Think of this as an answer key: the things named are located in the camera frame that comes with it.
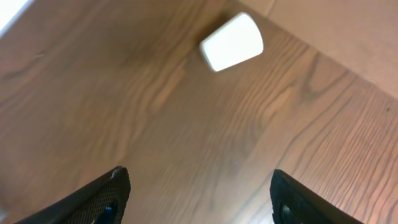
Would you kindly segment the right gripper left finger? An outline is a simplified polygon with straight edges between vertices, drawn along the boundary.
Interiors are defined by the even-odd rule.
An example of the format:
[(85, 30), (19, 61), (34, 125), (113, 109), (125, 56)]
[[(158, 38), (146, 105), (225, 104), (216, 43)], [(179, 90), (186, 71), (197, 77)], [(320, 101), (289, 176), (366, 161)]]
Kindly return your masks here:
[(17, 224), (121, 224), (130, 191), (127, 169), (117, 166)]

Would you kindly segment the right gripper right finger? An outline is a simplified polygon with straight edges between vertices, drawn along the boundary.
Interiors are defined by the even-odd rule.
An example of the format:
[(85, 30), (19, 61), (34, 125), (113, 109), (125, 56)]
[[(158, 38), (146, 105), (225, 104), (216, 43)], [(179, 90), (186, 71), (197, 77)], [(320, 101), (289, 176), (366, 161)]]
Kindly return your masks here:
[(273, 172), (270, 195), (275, 224), (361, 224), (280, 169)]

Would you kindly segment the cream white cup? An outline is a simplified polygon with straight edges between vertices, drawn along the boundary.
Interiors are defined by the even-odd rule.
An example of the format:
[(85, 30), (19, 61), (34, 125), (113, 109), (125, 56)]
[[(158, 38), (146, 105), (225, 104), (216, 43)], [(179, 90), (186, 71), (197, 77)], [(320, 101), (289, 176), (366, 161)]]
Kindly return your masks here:
[(200, 52), (214, 72), (256, 57), (263, 50), (261, 32), (246, 12), (240, 12), (200, 42)]

